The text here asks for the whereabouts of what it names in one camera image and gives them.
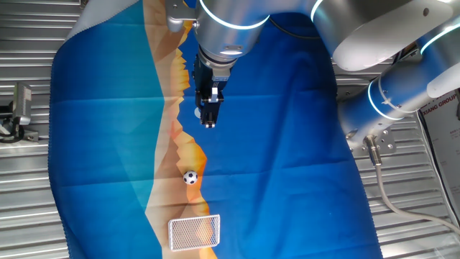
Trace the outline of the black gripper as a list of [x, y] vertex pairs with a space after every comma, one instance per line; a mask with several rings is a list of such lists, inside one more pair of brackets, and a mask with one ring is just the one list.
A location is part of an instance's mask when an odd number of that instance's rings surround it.
[[201, 124], [205, 128], [214, 128], [220, 105], [224, 101], [223, 90], [231, 75], [231, 67], [212, 63], [199, 54], [196, 55], [193, 67], [195, 104], [201, 105]]

